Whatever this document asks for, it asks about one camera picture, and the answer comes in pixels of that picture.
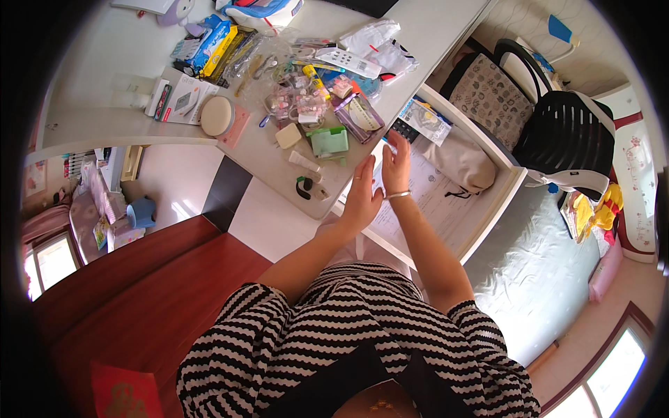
window frame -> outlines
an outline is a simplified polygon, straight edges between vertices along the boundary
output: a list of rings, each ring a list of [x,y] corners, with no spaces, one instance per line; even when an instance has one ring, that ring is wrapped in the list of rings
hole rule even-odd
[[[70,248],[70,254],[72,255],[72,259],[74,261],[74,266],[76,267],[77,270],[79,270],[82,267],[82,264],[79,260],[79,251],[77,250],[76,244],[74,243],[74,239],[72,237],[72,233],[70,232],[69,229],[59,232],[51,237],[48,237],[47,239],[40,241],[39,243],[29,243],[27,244],[28,251],[25,255],[26,258],[30,257],[33,260],[33,263],[35,265],[35,272],[37,273],[37,277],[35,278],[37,280],[37,283],[39,284],[39,290],[41,292],[40,296],[44,294],[46,289],[44,289],[44,283],[42,282],[41,278],[41,271],[39,270],[39,260],[37,258],[37,254],[46,249],[47,247],[51,246],[52,244],[55,244],[58,241],[61,241],[63,238],[67,239],[68,242],[68,247]]]
[[[617,342],[622,337],[622,334],[628,329],[631,328],[632,333],[636,335],[641,343],[643,344],[644,352],[650,349],[650,343],[653,333],[655,333],[655,326],[653,322],[639,309],[634,302],[630,301],[625,308],[622,316],[618,320],[618,323],[611,331],[611,334],[606,339],[601,348],[597,351],[597,354],[588,362],[588,364],[581,370],[581,372],[572,379],[569,384],[562,389],[557,395],[555,395],[550,401],[546,402],[541,406],[540,417],[544,417],[550,413],[553,409],[557,408],[566,398],[568,398],[576,389],[583,386],[585,392],[587,393],[590,401],[593,404],[597,416],[601,418],[601,411],[599,410],[599,405],[595,401],[595,397],[587,384],[587,380],[597,371],[599,366],[606,360],[606,358],[611,354],[611,351],[617,344]]]

blue stool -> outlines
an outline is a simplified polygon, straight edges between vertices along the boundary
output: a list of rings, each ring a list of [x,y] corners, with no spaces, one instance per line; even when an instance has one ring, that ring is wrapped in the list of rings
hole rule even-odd
[[[156,203],[144,196],[128,205],[126,214],[131,227],[150,228],[156,226],[156,221],[152,216],[155,211]]]

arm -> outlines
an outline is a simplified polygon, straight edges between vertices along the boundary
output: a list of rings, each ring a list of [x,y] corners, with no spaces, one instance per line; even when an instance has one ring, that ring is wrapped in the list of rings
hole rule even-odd
[[[393,154],[383,149],[383,185],[387,195],[409,190],[409,143],[390,130],[389,142],[397,149]],[[444,314],[464,300],[473,300],[474,292],[467,273],[427,222],[411,196],[390,200],[407,240],[411,258],[425,286],[430,304]]]
[[[267,269],[258,283],[281,290],[293,305],[335,253],[374,220],[383,202],[383,191],[372,194],[375,158],[365,158],[355,168],[351,192],[341,218],[323,234],[314,237]]]

striped shirt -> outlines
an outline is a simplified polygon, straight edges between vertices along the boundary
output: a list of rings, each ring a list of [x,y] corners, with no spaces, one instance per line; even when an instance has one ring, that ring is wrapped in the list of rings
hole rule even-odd
[[[525,369],[473,300],[443,314],[382,264],[324,269],[289,306],[248,283],[225,302],[177,373],[186,417],[331,417],[394,379],[422,417],[537,417]]]

hand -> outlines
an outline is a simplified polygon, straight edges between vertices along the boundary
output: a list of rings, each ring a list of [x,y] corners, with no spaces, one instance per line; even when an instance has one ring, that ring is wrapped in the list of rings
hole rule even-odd
[[[354,237],[376,217],[383,202],[383,191],[379,187],[372,195],[372,172],[376,158],[368,156],[355,167],[353,184],[346,199],[344,213],[337,222]]]
[[[383,146],[383,168],[381,178],[385,187],[385,194],[392,195],[409,190],[409,172],[411,161],[409,151],[411,145],[397,131],[389,130],[387,134],[390,145],[397,149],[397,154],[389,146]]]

